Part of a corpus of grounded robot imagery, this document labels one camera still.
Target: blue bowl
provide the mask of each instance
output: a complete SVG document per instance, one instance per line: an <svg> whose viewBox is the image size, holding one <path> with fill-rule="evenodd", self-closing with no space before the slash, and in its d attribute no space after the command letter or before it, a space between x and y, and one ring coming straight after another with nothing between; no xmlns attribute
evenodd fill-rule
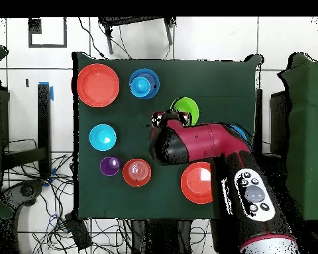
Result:
<svg viewBox="0 0 318 254"><path fill-rule="evenodd" d="M148 82L150 82L150 91L144 97L139 97L140 99L151 99L154 95L157 94L157 92L159 91L159 86L160 86L159 78L151 69L142 68L142 69L136 70L131 75L130 82L129 82L130 86L133 79L136 77L143 77L146 80L148 80Z"/></svg>
<svg viewBox="0 0 318 254"><path fill-rule="evenodd" d="M117 141L114 129L108 124L98 124L89 133L89 142L99 151L110 150Z"/></svg>
<svg viewBox="0 0 318 254"><path fill-rule="evenodd" d="M141 76L135 77L131 83L131 92L136 97L144 97L151 90L150 82Z"/></svg>

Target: dark green table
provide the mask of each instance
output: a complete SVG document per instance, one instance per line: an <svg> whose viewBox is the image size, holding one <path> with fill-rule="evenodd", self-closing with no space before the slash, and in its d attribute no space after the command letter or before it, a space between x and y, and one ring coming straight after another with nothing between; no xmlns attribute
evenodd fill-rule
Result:
<svg viewBox="0 0 318 254"><path fill-rule="evenodd" d="M92 108L79 100L79 218L217 218L212 204L194 204L183 195L180 177L188 164L163 167L151 160L151 114L187 96L199 106L199 123L238 123L252 134L255 70L261 56L245 62L208 62L93 60L83 53L74 55L79 71L89 64L105 64L120 82L118 97L105 108ZM140 100L129 90L130 76L139 68L155 71L160 79L159 92L150 100ZM89 143L89 132L97 124L108 124L117 133L117 143L109 151L97 151ZM100 172L100 161L107 156L121 160L121 170L114 177ZM140 188L123 180L123 165L132 158L146 160L152 169L151 180Z"/></svg>

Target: orange plate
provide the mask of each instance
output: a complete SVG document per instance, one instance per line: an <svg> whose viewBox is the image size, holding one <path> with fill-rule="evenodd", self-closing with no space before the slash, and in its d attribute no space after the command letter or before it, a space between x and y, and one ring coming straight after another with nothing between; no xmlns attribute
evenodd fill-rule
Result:
<svg viewBox="0 0 318 254"><path fill-rule="evenodd" d="M200 161L185 169L180 181L183 194L196 204L212 202L211 164Z"/></svg>
<svg viewBox="0 0 318 254"><path fill-rule="evenodd" d="M119 92L117 74L104 64L91 64L83 68L78 76L79 98L92 107L111 104Z"/></svg>
<svg viewBox="0 0 318 254"><path fill-rule="evenodd" d="M123 177L132 187L141 187L151 178L151 167L143 159L130 159L123 168Z"/></svg>

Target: floor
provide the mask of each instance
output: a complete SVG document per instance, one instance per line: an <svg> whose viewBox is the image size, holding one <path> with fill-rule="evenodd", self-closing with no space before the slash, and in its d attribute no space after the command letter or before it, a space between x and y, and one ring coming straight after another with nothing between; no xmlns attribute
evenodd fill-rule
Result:
<svg viewBox="0 0 318 254"><path fill-rule="evenodd" d="M39 82L49 82L54 89L54 100L51 101L52 127L52 158L71 156L73 152L73 111L71 53L85 52L99 58L99 52L109 59L127 59L127 55L113 43L114 54L108 51L105 35L101 32L97 18L67 18L67 48L29 48L28 19L0 19L0 45L9 50L8 56L0 62L0 80L2 86L9 88L9 137L11 141L34 139L37 141L37 96ZM63 44L63 18L41 18L42 33L32 35L33 44ZM175 28L174 49L168 47L168 39L164 22L161 19L124 25L113 28L112 37L116 43L123 43L132 58L160 58L170 60L244 60L251 54L261 54L264 63L260 73L260 87L263 89L263 149L269 152L270 142L270 108L269 100L272 93L284 90L277 73L285 69L289 56L294 52L308 53L318 60L318 17L177 17ZM10 150L33 148L32 141L14 142ZM61 158L54 160L53 167L59 166ZM69 164L65 162L57 173L72 176ZM4 188L21 179L19 169L5 174ZM58 188L62 184L54 180ZM65 186L61 202L64 213L72 211L72 185ZM52 189L43 187L42 195L47 202L49 212L55 210ZM49 232L50 217L46 212L45 201L38 197L36 204L21 211L18 231L21 254L36 252L35 237L44 237ZM122 241L116 237L116 220L86 221L93 241L98 244L115 244ZM195 220L192 227L191 242L193 254L216 254L212 246L211 229L208 220ZM68 246L73 244L66 240ZM109 247L116 252L116 247ZM119 252L125 253L125 243ZM84 250L69 249L68 254L107 254L107 251L95 246ZM64 251L49 251L49 254L65 254Z"/></svg>

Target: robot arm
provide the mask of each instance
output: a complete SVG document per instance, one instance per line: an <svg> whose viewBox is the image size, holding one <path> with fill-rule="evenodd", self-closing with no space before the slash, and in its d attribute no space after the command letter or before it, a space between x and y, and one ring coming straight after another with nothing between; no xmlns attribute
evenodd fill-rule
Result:
<svg viewBox="0 0 318 254"><path fill-rule="evenodd" d="M161 165L223 157L241 254L299 254L282 210L247 143L224 124L187 126L169 110L152 116L150 154Z"/></svg>

